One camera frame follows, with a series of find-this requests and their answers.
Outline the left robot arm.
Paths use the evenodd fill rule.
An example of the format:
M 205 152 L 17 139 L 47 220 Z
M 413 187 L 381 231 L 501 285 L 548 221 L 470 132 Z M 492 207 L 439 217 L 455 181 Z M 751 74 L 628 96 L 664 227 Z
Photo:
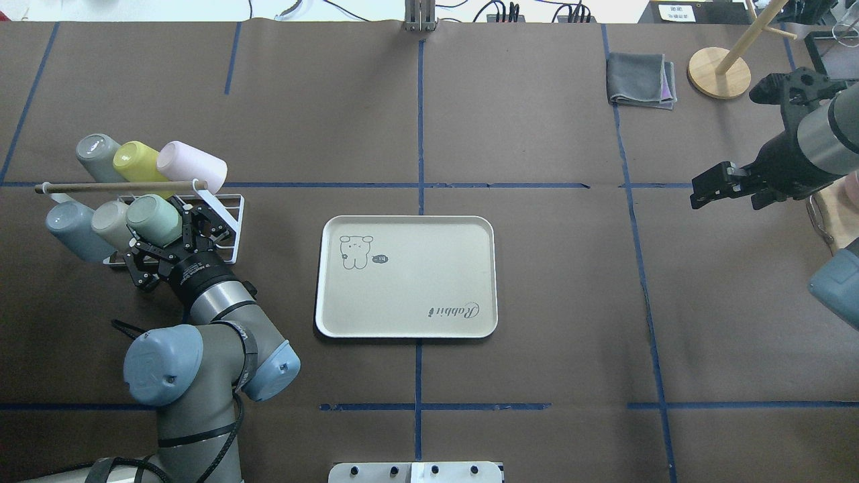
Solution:
M 99 458 L 36 481 L 242 482 L 242 395 L 274 397 L 301 362 L 258 306 L 255 288 L 218 253 L 217 239 L 230 237 L 231 225 L 211 205 L 142 195 L 101 205 L 89 232 L 116 248 L 140 290 L 167 282 L 189 321 L 146 332 L 114 321 L 132 337 L 123 381 L 139 404 L 156 410 L 157 450 Z

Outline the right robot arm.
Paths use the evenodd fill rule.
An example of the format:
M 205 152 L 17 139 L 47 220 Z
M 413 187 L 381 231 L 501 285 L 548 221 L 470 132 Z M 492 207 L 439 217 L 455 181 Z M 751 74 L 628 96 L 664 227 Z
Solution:
M 750 197 L 754 210 L 802 201 L 857 171 L 857 85 L 785 85 L 779 95 L 756 87 L 751 96 L 757 103 L 779 104 L 783 131 L 753 162 L 742 167 L 719 162 L 697 175 L 691 181 L 693 210 L 726 198 Z

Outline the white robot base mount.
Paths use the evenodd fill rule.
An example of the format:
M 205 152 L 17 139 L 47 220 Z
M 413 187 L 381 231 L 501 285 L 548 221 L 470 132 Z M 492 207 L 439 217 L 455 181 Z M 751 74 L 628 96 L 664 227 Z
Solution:
M 503 464 L 490 461 L 343 462 L 328 482 L 504 482 Z

